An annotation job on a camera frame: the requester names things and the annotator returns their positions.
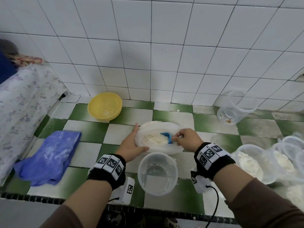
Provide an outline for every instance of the person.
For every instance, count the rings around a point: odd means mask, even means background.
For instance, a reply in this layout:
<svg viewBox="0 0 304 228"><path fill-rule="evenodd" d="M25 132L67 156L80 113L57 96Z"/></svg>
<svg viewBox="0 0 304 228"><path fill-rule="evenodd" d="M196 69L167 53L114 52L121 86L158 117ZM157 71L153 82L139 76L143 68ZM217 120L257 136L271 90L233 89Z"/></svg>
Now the person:
<svg viewBox="0 0 304 228"><path fill-rule="evenodd" d="M136 147L134 138L137 131L136 124L133 131L122 141L117 152L103 156L104 159L108 157L119 159L118 162L121 162L119 165L123 164L125 167L125 163L147 151L149 147ZM172 140L184 149L195 152L198 173L214 181L225 196L228 207L241 227L304 227L304 213L300 209L240 169L229 155L224 155L226 151L219 146L204 142L192 129L180 130L172 137ZM201 152L207 152L206 154L210 157L210 147L221 157L217 160L212 159L214 157L205 160L206 156ZM90 169L88 180L63 205L59 206L40 228L94 228L97 226L112 190L123 185L125 179L125 174L120 169L121 174L118 178L111 176L109 171L103 169L105 162L101 159Z"/></svg>

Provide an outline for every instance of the wristband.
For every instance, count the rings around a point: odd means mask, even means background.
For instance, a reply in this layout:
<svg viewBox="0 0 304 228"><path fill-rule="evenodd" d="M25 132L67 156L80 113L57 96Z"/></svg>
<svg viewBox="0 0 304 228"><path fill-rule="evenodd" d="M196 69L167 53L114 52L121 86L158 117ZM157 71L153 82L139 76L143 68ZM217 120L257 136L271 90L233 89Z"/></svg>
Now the wristband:
<svg viewBox="0 0 304 228"><path fill-rule="evenodd" d="M211 180L220 169L235 163L230 153L210 142L200 145L195 152L194 159L198 174Z"/></svg>
<svg viewBox="0 0 304 228"><path fill-rule="evenodd" d="M122 186L126 181L126 161L118 154L104 154L88 172L88 180L107 181L112 190Z"/></svg>

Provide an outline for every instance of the left hand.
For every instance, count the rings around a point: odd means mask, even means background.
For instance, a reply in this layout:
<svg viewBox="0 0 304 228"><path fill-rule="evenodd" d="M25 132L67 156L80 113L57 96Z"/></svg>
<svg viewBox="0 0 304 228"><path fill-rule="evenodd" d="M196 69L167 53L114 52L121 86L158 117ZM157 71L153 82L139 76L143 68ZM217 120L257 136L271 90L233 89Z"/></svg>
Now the left hand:
<svg viewBox="0 0 304 228"><path fill-rule="evenodd" d="M149 150L147 146L137 147L135 145L135 135L138 131L138 124L136 123L132 132L121 142L116 154L122 156L126 162L132 161L138 155Z"/></svg>

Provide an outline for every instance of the brown sleeve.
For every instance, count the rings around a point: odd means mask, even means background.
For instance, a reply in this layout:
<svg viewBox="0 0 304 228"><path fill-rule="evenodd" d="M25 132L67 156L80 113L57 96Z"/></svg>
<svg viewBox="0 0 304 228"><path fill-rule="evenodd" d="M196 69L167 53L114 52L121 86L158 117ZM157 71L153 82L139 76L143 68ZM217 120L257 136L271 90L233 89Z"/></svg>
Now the brown sleeve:
<svg viewBox="0 0 304 228"><path fill-rule="evenodd" d="M242 228L303 228L304 213L256 178L228 203Z"/></svg>
<svg viewBox="0 0 304 228"><path fill-rule="evenodd" d="M59 206L40 228L83 228L79 218L66 205Z"/></svg>

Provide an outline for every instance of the yellow bowl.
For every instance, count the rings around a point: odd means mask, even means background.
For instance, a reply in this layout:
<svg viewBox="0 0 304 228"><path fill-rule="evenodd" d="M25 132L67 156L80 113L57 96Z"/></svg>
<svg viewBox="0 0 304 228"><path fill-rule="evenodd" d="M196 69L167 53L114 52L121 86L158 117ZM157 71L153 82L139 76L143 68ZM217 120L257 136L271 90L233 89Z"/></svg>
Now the yellow bowl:
<svg viewBox="0 0 304 228"><path fill-rule="evenodd" d="M88 104L89 114L101 121L110 121L116 118L123 106L120 96L114 93L96 95Z"/></svg>

